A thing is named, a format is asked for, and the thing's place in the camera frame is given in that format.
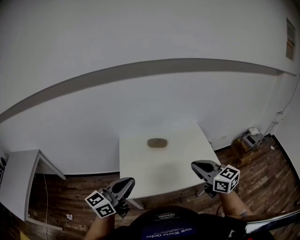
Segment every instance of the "white table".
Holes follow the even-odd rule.
[[[147,145],[150,138],[168,140],[165,148]],[[135,187],[128,201],[143,206],[138,198],[169,193],[204,183],[191,169],[197,160],[220,164],[197,123],[120,137],[120,177],[133,177]]]
[[[30,221],[52,229],[62,230],[61,227],[38,222],[28,215],[31,185],[36,169],[39,173],[54,173],[63,180],[66,179],[66,177],[45,158],[40,150],[12,152],[9,155],[2,178],[0,202],[23,221]]]

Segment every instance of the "electrical cable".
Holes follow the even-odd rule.
[[[285,109],[287,108],[287,106],[291,103],[294,95],[295,95],[295,92],[296,92],[296,89],[297,89],[297,86],[298,86],[298,83],[299,83],[299,78],[300,78],[300,74],[298,76],[298,80],[297,80],[297,84],[296,84],[296,87],[295,87],[295,90],[294,90],[294,93],[292,94],[292,97],[291,97],[291,100],[289,101],[289,103],[285,106],[285,108],[281,111],[281,113],[283,113],[285,111]]]
[[[244,134],[247,134],[248,132],[243,132],[242,134],[242,137],[240,138],[240,148],[242,149],[242,140],[243,140],[243,137],[244,137]],[[236,159],[236,162],[235,162],[235,168],[238,169],[238,162],[239,162],[239,158],[240,158],[241,155],[238,156],[238,158]],[[239,184],[237,184],[236,186],[236,194],[239,194]]]
[[[46,210],[46,224],[47,224],[47,217],[48,217],[48,191],[47,191],[47,183],[46,183],[46,178],[45,178],[45,174],[44,175],[44,180],[45,180],[45,186],[46,186],[46,194],[47,194],[47,210]],[[46,227],[46,239],[48,240],[48,229]]]
[[[272,130],[273,130],[275,124],[276,124],[276,122],[272,122],[272,123],[270,124],[269,128],[268,128],[267,131],[264,133],[265,136],[267,135],[267,133],[269,134],[269,133],[272,132]]]

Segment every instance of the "oval object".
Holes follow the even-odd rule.
[[[168,141],[164,138],[151,138],[148,140],[148,146],[151,148],[165,148]]]

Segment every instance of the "fiducial marker cube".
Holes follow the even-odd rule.
[[[105,218],[116,213],[112,204],[96,190],[86,197],[85,201],[99,218]]]
[[[213,190],[219,193],[230,193],[239,183],[240,171],[227,165],[217,176],[214,177]]]

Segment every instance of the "wall outlet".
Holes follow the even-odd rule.
[[[283,120],[283,114],[282,113],[276,113],[273,122],[282,122]]]

